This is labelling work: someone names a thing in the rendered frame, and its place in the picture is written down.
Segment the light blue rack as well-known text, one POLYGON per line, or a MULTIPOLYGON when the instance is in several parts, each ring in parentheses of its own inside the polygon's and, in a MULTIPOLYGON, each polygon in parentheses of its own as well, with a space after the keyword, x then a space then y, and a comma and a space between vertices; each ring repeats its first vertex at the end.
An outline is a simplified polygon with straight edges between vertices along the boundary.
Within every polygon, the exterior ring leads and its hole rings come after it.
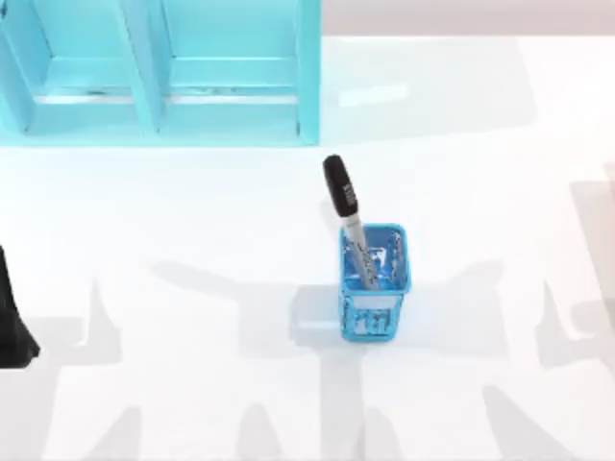
POLYGON ((323 0, 0 0, 0 146, 320 140, 323 0))

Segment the black capped marker pen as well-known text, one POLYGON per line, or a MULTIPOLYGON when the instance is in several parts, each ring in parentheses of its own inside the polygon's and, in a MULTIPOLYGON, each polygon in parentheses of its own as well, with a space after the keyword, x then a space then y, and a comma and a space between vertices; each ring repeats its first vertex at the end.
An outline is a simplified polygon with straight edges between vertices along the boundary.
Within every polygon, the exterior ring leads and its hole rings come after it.
POLYGON ((366 235, 359 216, 358 199, 342 157, 338 154, 323 160, 323 173, 333 208, 341 220, 350 243, 356 271, 364 289, 379 289, 375 263, 369 254, 366 235))

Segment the blue mesh pen holder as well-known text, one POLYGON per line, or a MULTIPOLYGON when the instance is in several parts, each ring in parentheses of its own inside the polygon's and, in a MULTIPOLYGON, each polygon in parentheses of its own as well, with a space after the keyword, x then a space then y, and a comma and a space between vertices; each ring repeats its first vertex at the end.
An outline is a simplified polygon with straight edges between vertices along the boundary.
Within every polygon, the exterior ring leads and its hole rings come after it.
POLYGON ((349 342, 387 342, 398 329, 412 275, 406 230, 398 224, 366 224, 364 232, 379 289, 363 288, 354 265, 352 245, 338 233, 338 319, 342 338, 349 342))

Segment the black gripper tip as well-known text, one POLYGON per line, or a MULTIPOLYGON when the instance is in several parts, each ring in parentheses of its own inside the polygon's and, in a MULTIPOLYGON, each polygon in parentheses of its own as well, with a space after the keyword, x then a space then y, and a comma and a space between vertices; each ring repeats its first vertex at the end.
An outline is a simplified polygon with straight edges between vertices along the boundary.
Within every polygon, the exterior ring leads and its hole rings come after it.
POLYGON ((40 354, 14 300, 4 248, 0 245, 0 369, 23 369, 40 354))

